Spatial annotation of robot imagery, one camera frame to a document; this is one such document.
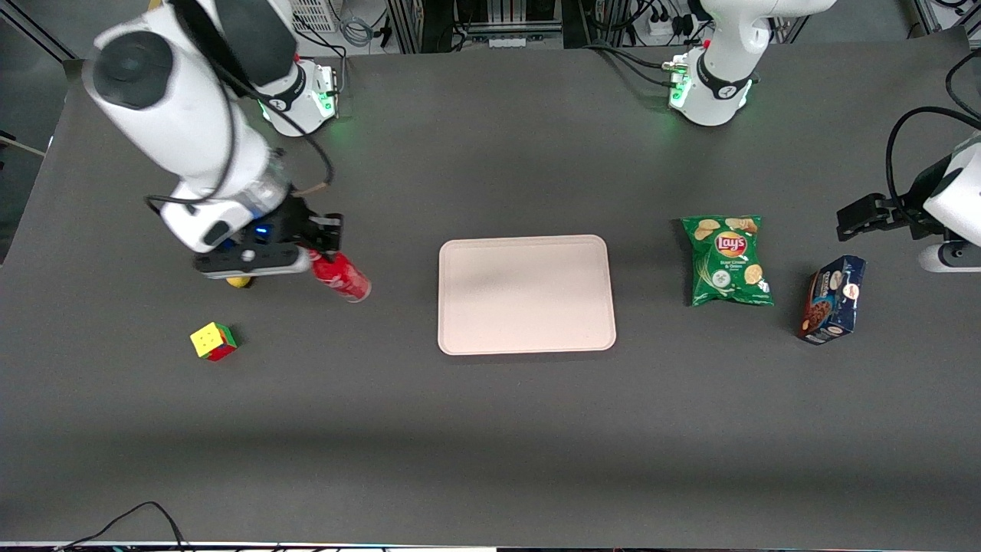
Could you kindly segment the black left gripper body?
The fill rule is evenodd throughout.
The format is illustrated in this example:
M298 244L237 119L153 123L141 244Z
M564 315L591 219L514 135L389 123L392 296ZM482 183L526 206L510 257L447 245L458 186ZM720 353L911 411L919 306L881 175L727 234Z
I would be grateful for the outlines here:
M907 228L914 240L923 240L933 234L933 217L923 209L921 202L907 204L906 195L899 199L877 195L875 206L878 218L874 227L877 230Z

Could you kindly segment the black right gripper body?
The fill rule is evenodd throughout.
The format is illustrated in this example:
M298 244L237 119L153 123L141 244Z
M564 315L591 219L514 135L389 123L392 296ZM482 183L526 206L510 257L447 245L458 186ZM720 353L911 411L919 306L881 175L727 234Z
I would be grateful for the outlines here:
M286 198L276 209L255 219L230 237L230 245L274 245L299 242L315 212L302 198Z

